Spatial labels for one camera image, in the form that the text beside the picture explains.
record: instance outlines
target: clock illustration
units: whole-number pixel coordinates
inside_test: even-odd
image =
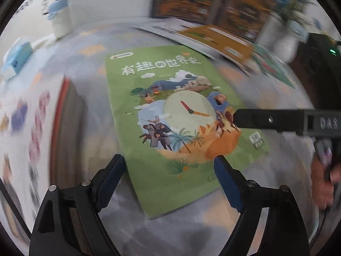
[[[216,121],[216,113],[211,103],[200,93],[180,90],[171,94],[165,101],[163,112],[170,127],[181,130],[185,128],[191,135]]]

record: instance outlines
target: metal screw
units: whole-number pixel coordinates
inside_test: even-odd
[[[288,192],[289,191],[289,187],[286,185],[281,186],[281,190],[284,192]]]
[[[85,179],[85,180],[82,181],[82,186],[83,186],[83,187],[89,186],[90,183],[91,183],[91,180]]]
[[[56,185],[51,185],[48,190],[49,191],[55,191],[57,189],[57,186]]]
[[[249,187],[253,188],[257,185],[257,183],[253,180],[247,180],[246,182],[248,184]]]

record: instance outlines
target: palm tree illustration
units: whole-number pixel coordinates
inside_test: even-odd
[[[189,135],[189,133],[189,131],[185,131],[185,128],[182,128],[179,133],[172,132],[169,135],[174,141],[173,150],[180,150],[181,144],[183,144],[188,153],[192,153],[186,145],[186,142],[190,142],[193,139],[193,136]]]
[[[195,146],[195,144],[196,144],[196,143],[198,143],[198,144],[199,144],[199,146],[200,146],[200,148],[202,148],[202,146],[201,146],[201,143],[200,143],[200,142],[204,143],[204,142],[205,142],[205,138],[204,138],[204,137],[201,137],[201,136],[199,136],[199,132],[197,132],[197,130],[195,130],[195,131],[194,131],[194,136],[193,136],[193,139],[191,140],[191,143],[193,143],[193,144],[194,144],[194,146]]]

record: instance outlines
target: table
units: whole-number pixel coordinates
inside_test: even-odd
[[[86,25],[49,47],[35,51],[22,73],[3,86],[3,92],[30,87],[32,81],[63,72],[75,84],[88,106],[81,144],[84,179],[105,167],[120,152],[110,110],[104,59],[108,53],[137,47],[177,45],[166,38],[133,28],[131,23],[110,21]],[[264,74],[248,77],[231,62],[214,62],[219,72],[250,108],[312,108],[303,87],[288,68],[296,91]],[[264,132],[270,152],[251,164],[243,175],[261,186],[292,190],[308,236],[318,224],[310,194],[310,162],[313,144],[295,134]],[[178,210],[148,219],[127,175],[121,179],[107,208],[99,214],[113,243],[122,255],[218,255],[239,214],[224,193],[212,193]],[[249,254],[257,251],[264,230],[263,209]]]

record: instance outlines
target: blue gripper pad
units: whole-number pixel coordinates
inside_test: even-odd
[[[231,176],[235,170],[230,166],[224,156],[217,156],[214,159],[214,172],[232,208],[238,213],[243,211],[240,190]]]
[[[99,183],[96,208],[98,211],[108,206],[114,191],[124,172],[127,171],[124,157],[116,154],[105,169],[95,175],[94,181]]]

